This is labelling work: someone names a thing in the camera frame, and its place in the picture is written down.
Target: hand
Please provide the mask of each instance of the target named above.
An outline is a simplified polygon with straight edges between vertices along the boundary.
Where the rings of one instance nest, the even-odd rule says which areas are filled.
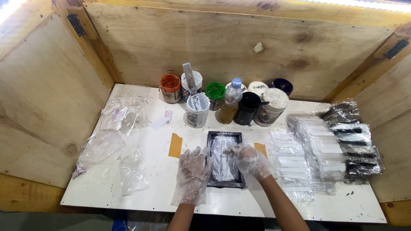
[[[206,204],[206,187],[210,180],[211,166],[214,158],[209,158],[206,166],[203,162],[208,156],[208,148],[204,148],[200,154],[200,147],[190,153],[186,150],[180,155],[177,172],[177,185],[175,186],[171,205]]]
[[[258,181],[271,175],[271,164],[267,158],[252,146],[244,143],[228,144],[224,154],[234,157],[241,173],[250,174]]]

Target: metal hinge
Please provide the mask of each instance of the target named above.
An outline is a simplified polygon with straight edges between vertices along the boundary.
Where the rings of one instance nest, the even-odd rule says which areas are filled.
[[[77,18],[77,15],[69,14],[67,16],[67,18],[69,19],[70,23],[72,24],[74,30],[79,35],[79,37],[81,37],[82,35],[87,35],[87,33],[84,31],[83,27],[81,26],[80,21]]]
[[[398,54],[409,42],[405,39],[400,40],[395,46],[393,46],[387,53],[384,54],[385,58],[392,59]]]

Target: table surface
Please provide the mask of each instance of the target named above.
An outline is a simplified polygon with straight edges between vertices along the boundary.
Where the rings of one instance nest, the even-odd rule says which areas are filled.
[[[72,179],[62,198],[66,206],[83,206],[97,208],[116,208],[128,210],[148,210],[175,212],[171,206],[178,158],[168,156],[172,133],[182,138],[182,151],[207,144],[208,131],[242,132],[243,142],[253,145],[254,142],[265,144],[270,162],[269,129],[285,127],[285,115],[288,113],[312,112],[327,104],[291,100],[285,112],[271,127],[261,127],[254,122],[249,126],[240,126],[232,122],[221,124],[210,111],[207,123],[202,128],[192,128],[185,119],[186,104],[181,100],[177,104],[167,104],[162,99],[158,88],[147,88],[133,85],[116,84],[110,98],[116,96],[119,89],[132,92],[133,96],[146,96],[146,111],[149,123],[162,117],[166,110],[172,111],[171,124],[162,125],[153,131],[150,127],[136,130],[133,135],[122,138],[126,147],[122,152],[130,151],[137,143],[145,154],[149,179],[149,188],[130,196],[121,196],[119,160],[113,155],[108,160],[88,170],[83,175]],[[100,121],[94,130],[100,132]],[[214,188],[208,187],[207,204],[194,210],[200,214],[275,217],[268,199],[257,181],[248,180],[247,187]],[[305,220],[335,222],[370,222],[386,223],[381,207],[370,185],[337,185],[336,196],[317,195],[310,207],[297,207]]]

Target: plastic bottle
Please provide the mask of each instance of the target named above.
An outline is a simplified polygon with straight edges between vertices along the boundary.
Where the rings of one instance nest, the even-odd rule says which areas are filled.
[[[220,122],[229,124],[233,121],[233,117],[238,109],[238,102],[242,98],[241,79],[234,78],[231,85],[227,87],[223,103],[220,110]]]

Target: black tray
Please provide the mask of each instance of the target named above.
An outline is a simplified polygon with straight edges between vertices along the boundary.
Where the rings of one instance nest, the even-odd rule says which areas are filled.
[[[209,157],[212,156],[211,147],[214,143],[216,136],[232,136],[236,139],[237,144],[242,142],[242,135],[241,132],[208,132],[207,136],[207,147],[210,148]],[[218,188],[244,188],[245,181],[244,177],[241,175],[240,171],[238,171],[238,179],[230,180],[230,181],[217,181],[214,176],[211,174],[210,180],[208,181],[207,187],[218,187]]]

